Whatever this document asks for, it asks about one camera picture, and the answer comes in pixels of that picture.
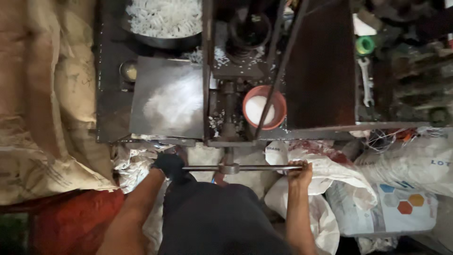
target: orange hexagon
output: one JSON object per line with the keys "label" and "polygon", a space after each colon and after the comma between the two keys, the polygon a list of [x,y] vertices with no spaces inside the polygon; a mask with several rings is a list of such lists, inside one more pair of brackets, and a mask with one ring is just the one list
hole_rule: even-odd
{"label": "orange hexagon", "polygon": [[408,200],[413,206],[423,206],[424,203],[424,198],[420,194],[410,195]]}
{"label": "orange hexagon", "polygon": [[410,205],[409,202],[402,201],[398,205],[398,211],[400,211],[401,214],[411,214],[412,213],[412,206]]}

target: hand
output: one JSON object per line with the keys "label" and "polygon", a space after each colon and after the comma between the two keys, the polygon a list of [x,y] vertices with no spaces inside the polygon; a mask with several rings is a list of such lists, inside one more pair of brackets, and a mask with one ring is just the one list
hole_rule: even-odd
{"label": "hand", "polygon": [[159,153],[153,166],[162,170],[172,181],[180,181],[186,174],[183,170],[184,161],[176,154]]}
{"label": "hand", "polygon": [[293,169],[288,171],[288,184],[289,186],[298,186],[300,188],[308,189],[313,176],[312,163],[308,164],[304,161],[290,161],[289,165],[300,165],[300,169]]}

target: small round container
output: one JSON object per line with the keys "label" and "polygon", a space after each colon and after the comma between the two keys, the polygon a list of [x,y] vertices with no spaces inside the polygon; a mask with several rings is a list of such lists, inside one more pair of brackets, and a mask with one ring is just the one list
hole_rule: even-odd
{"label": "small round container", "polygon": [[133,60],[133,59],[127,60],[127,61],[124,61],[123,63],[121,63],[121,65],[120,65],[120,75],[125,81],[127,81],[129,83],[135,82],[135,79],[130,77],[130,75],[128,73],[132,69],[135,69],[135,76],[137,76],[137,74],[136,74],[137,61],[136,60]]}
{"label": "small round container", "polygon": [[[247,122],[250,125],[252,125],[256,128],[258,127],[258,125],[254,124],[247,117],[247,113],[246,113],[247,101],[249,101],[249,99],[254,96],[267,97],[267,95],[269,94],[269,90],[270,90],[269,85],[261,85],[261,86],[254,87],[247,93],[246,97],[244,97],[244,101],[242,102],[242,112],[244,113],[244,117],[246,118]],[[286,99],[284,98],[282,93],[280,93],[280,91],[274,91],[274,94],[272,95],[272,99],[271,99],[270,103],[274,105],[274,109],[275,109],[274,119],[272,119],[272,121],[269,124],[263,125],[263,128],[262,128],[263,130],[271,130],[271,129],[278,127],[283,122],[283,120],[286,116]]]}

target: bare hand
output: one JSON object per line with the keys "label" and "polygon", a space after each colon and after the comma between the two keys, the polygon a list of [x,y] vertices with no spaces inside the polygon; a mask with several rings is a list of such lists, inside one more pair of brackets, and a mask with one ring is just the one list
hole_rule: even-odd
{"label": "bare hand", "polygon": [[306,160],[290,161],[289,165],[300,165],[300,169],[288,171],[289,186],[298,186],[300,188],[308,188],[313,176],[312,163]]}

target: person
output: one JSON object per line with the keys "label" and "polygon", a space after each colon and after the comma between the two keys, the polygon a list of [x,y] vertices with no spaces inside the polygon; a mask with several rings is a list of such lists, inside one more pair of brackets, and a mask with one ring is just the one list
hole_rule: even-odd
{"label": "person", "polygon": [[248,187],[197,182],[175,154],[159,155],[149,174],[129,193],[112,221],[98,255],[146,254],[142,226],[168,177],[162,243],[158,254],[316,254],[310,229],[308,185],[312,166],[288,173],[286,240],[273,229]]}

